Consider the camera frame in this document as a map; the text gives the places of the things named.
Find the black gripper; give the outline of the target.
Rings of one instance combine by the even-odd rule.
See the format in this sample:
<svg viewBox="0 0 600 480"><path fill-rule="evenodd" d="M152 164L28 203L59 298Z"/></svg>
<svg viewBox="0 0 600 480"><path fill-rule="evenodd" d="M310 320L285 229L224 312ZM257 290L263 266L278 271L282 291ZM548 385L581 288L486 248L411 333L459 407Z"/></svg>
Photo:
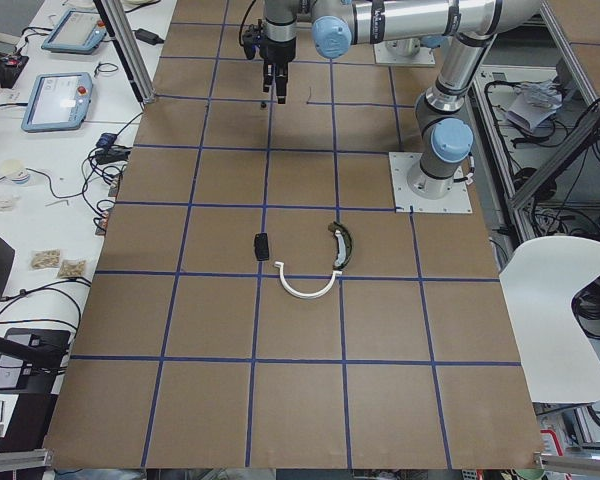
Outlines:
<svg viewBox="0 0 600 480"><path fill-rule="evenodd" d="M263 59L263 92L269 93L275 78L279 104L287 101L288 65L295 59L295 42L261 42L259 54Z"/></svg>

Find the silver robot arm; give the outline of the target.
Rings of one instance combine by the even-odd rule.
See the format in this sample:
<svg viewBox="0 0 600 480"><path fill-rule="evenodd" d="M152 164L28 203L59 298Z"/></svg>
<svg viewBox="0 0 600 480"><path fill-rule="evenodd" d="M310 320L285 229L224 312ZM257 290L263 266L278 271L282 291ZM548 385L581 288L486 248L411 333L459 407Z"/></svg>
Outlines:
<svg viewBox="0 0 600 480"><path fill-rule="evenodd" d="M425 92L428 106L454 113L494 37L535 15L538 1L266 1L263 22L242 34L245 55L263 59L263 90L286 102L288 67L296 55L299 21L312 25L316 50L326 59L352 46L443 36L451 39L436 82Z"/></svg>
<svg viewBox="0 0 600 480"><path fill-rule="evenodd" d="M458 112L494 38L456 34L435 83L416 102L424 151L409 170L407 182L423 198L443 198L454 183L457 168L471 153L474 134Z"/></svg>

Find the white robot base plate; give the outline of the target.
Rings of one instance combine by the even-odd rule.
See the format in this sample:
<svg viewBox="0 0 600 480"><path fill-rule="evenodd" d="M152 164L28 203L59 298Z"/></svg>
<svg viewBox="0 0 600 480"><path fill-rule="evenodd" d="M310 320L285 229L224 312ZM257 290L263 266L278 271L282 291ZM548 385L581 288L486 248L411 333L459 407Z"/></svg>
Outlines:
<svg viewBox="0 0 600 480"><path fill-rule="evenodd" d="M395 211L399 213L472 214L462 168L452 178L438 180L421 169L422 154L390 152L390 173Z"/></svg>

